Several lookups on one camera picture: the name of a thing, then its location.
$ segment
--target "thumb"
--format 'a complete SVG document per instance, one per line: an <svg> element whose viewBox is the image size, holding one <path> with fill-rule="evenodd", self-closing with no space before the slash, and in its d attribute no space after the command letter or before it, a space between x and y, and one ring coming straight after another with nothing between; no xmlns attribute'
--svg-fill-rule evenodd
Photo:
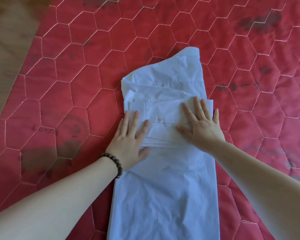
<svg viewBox="0 0 300 240"><path fill-rule="evenodd" d="M145 159L148 156L149 151L150 151L150 147L142 148L139 151L139 157L138 157L139 161L142 161L143 159Z"/></svg>
<svg viewBox="0 0 300 240"><path fill-rule="evenodd" d="M192 132L185 126L177 125L176 130L187 140L191 141L192 139Z"/></svg>

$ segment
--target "person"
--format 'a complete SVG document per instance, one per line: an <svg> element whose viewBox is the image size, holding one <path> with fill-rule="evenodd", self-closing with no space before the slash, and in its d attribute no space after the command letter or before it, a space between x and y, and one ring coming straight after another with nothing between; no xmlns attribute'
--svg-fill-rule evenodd
<svg viewBox="0 0 300 240"><path fill-rule="evenodd" d="M194 107L195 114L183 104L192 130L183 126L176 129L189 143L215 158L276 239L300 240L300 182L226 142L219 126L218 109L212 118L205 101L197 97ZM139 150L149 121L137 133L139 113L134 114L129 130L128 120L126 112L106 149L120 158L124 171L144 159L149 150ZM79 172L24 198L0 212L0 240L66 239L117 174L116 164L108 157L101 157Z"/></svg>

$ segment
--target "shirt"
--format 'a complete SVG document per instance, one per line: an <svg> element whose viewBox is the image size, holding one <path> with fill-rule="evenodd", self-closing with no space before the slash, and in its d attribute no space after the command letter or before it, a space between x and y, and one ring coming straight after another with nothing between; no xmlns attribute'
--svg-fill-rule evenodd
<svg viewBox="0 0 300 240"><path fill-rule="evenodd" d="M214 159L176 131L189 126L181 103L194 112L193 97L206 99L199 50L131 72L121 81L124 109L150 120L142 146L148 157L115 180L110 240L220 239ZM212 113L212 101L207 100Z"/></svg>

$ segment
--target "person's right hand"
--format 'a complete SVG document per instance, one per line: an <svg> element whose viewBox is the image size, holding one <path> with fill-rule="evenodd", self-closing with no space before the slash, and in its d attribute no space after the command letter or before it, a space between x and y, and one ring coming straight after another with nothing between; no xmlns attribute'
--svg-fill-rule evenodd
<svg viewBox="0 0 300 240"><path fill-rule="evenodd" d="M182 104L184 113L192 124L192 130L177 125L176 129L181 135L201 151L212 153L212 149L219 142L225 141L225 137L219 125L219 110L216 109L212 119L204 99L193 99L196 116L191 112L186 103Z"/></svg>

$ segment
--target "red quilted mat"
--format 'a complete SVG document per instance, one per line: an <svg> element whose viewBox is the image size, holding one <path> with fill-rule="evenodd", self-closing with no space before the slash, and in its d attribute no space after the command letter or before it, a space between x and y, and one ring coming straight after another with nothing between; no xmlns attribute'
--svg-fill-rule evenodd
<svg viewBox="0 0 300 240"><path fill-rule="evenodd" d="M0 116L0 211L95 161L124 113L120 80L187 46L227 141L300 181L300 0L105 1L52 0ZM221 239L273 239L216 172ZM106 239L112 190L68 239Z"/></svg>

